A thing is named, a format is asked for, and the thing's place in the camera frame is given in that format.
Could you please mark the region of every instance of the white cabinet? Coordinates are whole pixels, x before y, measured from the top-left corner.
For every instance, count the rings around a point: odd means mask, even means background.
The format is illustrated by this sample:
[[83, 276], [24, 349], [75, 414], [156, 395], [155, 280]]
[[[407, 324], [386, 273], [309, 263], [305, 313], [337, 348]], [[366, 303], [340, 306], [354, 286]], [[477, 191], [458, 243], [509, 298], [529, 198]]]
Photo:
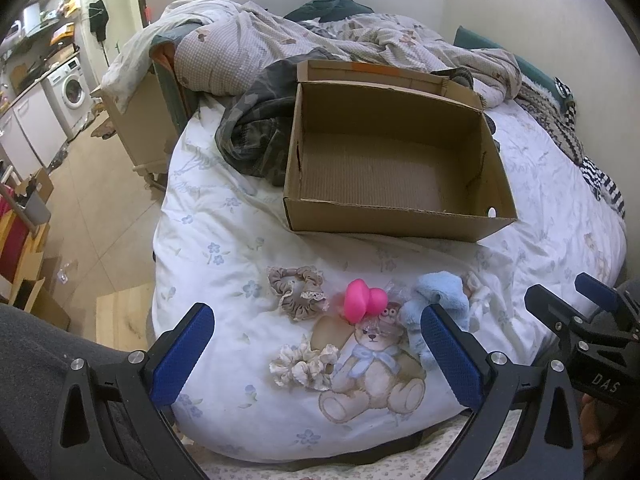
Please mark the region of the white cabinet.
[[0, 118], [0, 144], [6, 156], [9, 157], [6, 162], [14, 165], [20, 178], [27, 178], [42, 167], [24, 137], [12, 108]]
[[51, 109], [42, 84], [34, 85], [12, 108], [33, 151], [46, 168], [65, 143], [66, 135]]

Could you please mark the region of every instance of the gray pants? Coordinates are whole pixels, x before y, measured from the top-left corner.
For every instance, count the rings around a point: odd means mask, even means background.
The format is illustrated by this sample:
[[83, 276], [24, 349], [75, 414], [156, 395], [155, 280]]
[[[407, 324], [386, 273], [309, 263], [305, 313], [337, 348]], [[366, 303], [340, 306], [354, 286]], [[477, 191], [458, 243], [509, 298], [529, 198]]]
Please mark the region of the gray pants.
[[[49, 480], [49, 451], [54, 419], [71, 361], [84, 358], [92, 367], [121, 362], [126, 353], [113, 350], [0, 304], [0, 428], [10, 447], [38, 480]], [[111, 406], [118, 434], [132, 468], [156, 478], [146, 456], [131, 437], [123, 411]], [[0, 444], [2, 464], [10, 462]]]

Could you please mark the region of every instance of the screw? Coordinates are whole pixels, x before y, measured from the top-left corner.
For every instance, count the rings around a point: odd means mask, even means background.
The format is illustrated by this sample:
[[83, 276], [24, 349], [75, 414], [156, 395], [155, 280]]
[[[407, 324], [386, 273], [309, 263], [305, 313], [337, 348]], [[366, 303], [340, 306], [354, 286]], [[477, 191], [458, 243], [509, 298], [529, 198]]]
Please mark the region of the screw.
[[127, 360], [132, 364], [132, 365], [137, 365], [139, 362], [142, 361], [142, 359], [145, 358], [145, 353], [142, 350], [136, 350], [135, 352], [131, 352], [129, 354], [129, 357], [127, 357]]
[[551, 361], [551, 369], [555, 370], [556, 372], [561, 372], [562, 370], [564, 370], [564, 365], [562, 364], [562, 361], [554, 359], [553, 361]]
[[74, 359], [73, 361], [71, 361], [71, 369], [72, 370], [79, 370], [83, 366], [84, 366], [84, 359], [78, 358], [78, 359]]
[[491, 354], [491, 361], [493, 361], [497, 365], [503, 365], [507, 362], [507, 356], [502, 352], [494, 352]]

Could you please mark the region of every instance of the pink object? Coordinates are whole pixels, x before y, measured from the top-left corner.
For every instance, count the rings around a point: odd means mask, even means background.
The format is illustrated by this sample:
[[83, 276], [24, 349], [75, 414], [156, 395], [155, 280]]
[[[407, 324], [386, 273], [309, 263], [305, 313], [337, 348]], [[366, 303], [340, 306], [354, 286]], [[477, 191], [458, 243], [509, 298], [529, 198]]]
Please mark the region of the pink object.
[[364, 280], [353, 280], [344, 293], [344, 317], [356, 324], [365, 314], [378, 316], [386, 309], [388, 297], [381, 288], [369, 288]]

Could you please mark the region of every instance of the floor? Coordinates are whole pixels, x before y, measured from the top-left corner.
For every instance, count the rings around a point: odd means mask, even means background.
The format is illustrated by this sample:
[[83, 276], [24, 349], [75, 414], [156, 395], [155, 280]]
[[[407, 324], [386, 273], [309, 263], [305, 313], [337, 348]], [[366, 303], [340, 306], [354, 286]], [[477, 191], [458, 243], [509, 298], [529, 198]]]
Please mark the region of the floor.
[[[154, 281], [152, 239], [162, 192], [137, 173], [117, 135], [91, 137], [107, 115], [69, 144], [50, 175], [50, 232], [43, 265], [46, 285], [71, 317], [69, 332], [95, 340], [95, 300]], [[68, 282], [56, 274], [71, 262]]]

